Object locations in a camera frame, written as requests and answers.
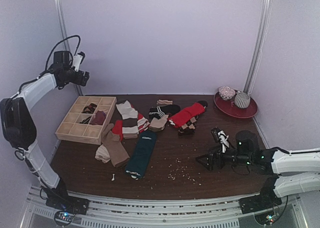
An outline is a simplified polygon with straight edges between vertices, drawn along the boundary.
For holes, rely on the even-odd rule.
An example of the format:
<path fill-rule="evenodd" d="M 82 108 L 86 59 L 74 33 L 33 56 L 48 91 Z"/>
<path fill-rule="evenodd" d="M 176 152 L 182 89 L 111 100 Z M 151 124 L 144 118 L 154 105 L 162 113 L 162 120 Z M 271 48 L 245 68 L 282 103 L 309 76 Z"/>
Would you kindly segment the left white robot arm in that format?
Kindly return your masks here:
<path fill-rule="evenodd" d="M 80 70 L 84 52 L 72 55 L 69 51 L 57 51 L 53 63 L 35 79 L 21 84 L 17 93 L 0 102 L 2 133 L 15 149 L 17 159 L 24 161 L 30 172 L 38 178 L 52 201 L 61 210 L 72 205 L 66 185 L 53 171 L 44 157 L 37 141 L 37 129 L 30 110 L 48 92 L 63 89 L 67 84 L 85 86 L 89 72 Z"/>

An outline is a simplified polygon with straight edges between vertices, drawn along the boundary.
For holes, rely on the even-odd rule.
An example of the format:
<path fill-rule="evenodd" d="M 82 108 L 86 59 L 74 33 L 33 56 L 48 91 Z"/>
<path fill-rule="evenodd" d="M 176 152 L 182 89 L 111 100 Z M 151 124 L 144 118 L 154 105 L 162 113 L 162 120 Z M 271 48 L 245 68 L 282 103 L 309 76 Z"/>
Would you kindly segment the dark teal sock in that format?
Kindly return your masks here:
<path fill-rule="evenodd" d="M 157 141 L 157 134 L 150 130 L 140 134 L 133 155 L 125 166 L 125 173 L 131 178 L 142 179 L 148 167 Z"/>

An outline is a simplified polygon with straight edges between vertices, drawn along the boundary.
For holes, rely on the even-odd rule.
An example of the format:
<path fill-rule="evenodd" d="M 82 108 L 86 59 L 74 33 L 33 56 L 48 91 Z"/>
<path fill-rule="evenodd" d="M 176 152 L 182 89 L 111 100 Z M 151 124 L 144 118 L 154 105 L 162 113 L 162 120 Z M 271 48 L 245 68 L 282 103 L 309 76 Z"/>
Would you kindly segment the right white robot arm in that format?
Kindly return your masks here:
<path fill-rule="evenodd" d="M 280 147 L 260 149 L 258 137 L 248 130 L 235 135 L 236 145 L 229 142 L 228 135 L 217 127 L 211 134 L 218 144 L 196 161 L 207 170 L 222 169 L 229 164 L 232 169 L 244 166 L 248 172 L 267 175 L 256 204 L 268 208 L 276 198 L 320 188 L 320 150 L 285 150 Z"/>

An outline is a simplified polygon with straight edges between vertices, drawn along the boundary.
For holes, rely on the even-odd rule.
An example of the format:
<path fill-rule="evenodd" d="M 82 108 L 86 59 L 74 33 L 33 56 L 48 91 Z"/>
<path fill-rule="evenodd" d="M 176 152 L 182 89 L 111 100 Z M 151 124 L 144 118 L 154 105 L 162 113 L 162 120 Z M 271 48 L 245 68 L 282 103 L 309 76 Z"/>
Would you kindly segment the argyle black red orange sock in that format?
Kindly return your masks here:
<path fill-rule="evenodd" d="M 85 106 L 82 113 L 84 114 L 93 114 L 97 108 L 97 104 L 90 103 L 89 105 Z"/>

